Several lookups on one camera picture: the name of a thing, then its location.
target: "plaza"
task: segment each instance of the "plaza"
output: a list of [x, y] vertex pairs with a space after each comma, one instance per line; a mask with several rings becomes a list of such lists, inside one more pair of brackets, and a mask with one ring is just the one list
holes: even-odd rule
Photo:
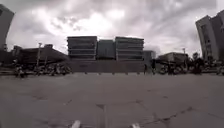
[[70, 74], [0, 77], [2, 128], [222, 128], [216, 75]]

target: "sky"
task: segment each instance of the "sky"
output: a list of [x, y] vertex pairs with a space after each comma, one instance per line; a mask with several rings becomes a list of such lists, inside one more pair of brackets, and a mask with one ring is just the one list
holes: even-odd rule
[[9, 48], [53, 44], [67, 53], [67, 36], [145, 39], [158, 54], [201, 52], [195, 21], [224, 9], [223, 0], [0, 0], [15, 12]]

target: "white building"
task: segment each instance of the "white building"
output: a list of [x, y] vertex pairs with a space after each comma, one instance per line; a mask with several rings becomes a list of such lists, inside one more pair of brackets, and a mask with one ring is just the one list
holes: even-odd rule
[[96, 60], [97, 36], [68, 37], [68, 56], [73, 60]]
[[116, 37], [117, 60], [143, 60], [144, 39], [131, 37]]
[[224, 60], [224, 11], [196, 22], [203, 59]]
[[0, 4], [0, 49], [4, 49], [14, 13]]

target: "building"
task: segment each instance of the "building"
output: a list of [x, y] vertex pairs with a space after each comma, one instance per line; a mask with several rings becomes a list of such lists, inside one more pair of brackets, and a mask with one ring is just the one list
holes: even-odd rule
[[188, 59], [188, 55], [184, 53], [170, 52], [159, 56], [158, 59], [161, 61], [184, 63]]
[[97, 60], [116, 60], [116, 45], [113, 40], [99, 40]]
[[115, 43], [117, 60], [143, 60], [144, 39], [116, 37]]
[[6, 49], [6, 38], [14, 13], [0, 4], [0, 50]]
[[112, 59], [142, 61], [144, 39], [116, 37], [99, 40], [96, 36], [68, 37], [68, 55], [73, 60]]
[[196, 22], [203, 59], [224, 60], [224, 11], [215, 17], [205, 16]]
[[13, 62], [13, 55], [10, 52], [4, 51], [4, 50], [0, 50], [0, 64], [1, 65], [7, 65], [7, 64], [11, 64]]
[[73, 60], [96, 60], [97, 37], [68, 37], [68, 56]]
[[13, 56], [22, 64], [37, 64], [39, 54], [39, 64], [56, 63], [67, 60], [67, 55], [53, 49], [53, 45], [48, 44], [41, 48], [27, 48], [23, 49], [19, 46], [15, 46], [12, 50]]
[[144, 50], [143, 58], [144, 58], [145, 64], [149, 65], [151, 60], [156, 58], [156, 52], [151, 50]]
[[68, 37], [67, 65], [73, 72], [142, 72], [144, 39], [116, 37], [97, 40], [96, 36]]

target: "street lamp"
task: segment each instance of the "street lamp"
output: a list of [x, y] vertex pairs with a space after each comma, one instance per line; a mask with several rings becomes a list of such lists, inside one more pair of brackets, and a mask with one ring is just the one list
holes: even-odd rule
[[[185, 55], [186, 55], [186, 49], [183, 48], [182, 50], [183, 50], [183, 52], [184, 52], [184, 56], [185, 56]], [[185, 68], [187, 68], [187, 62], [186, 62], [186, 61], [187, 61], [187, 56], [184, 57], [184, 67], [185, 67]]]
[[39, 43], [38, 52], [37, 52], [37, 68], [39, 67], [41, 45], [42, 43]]

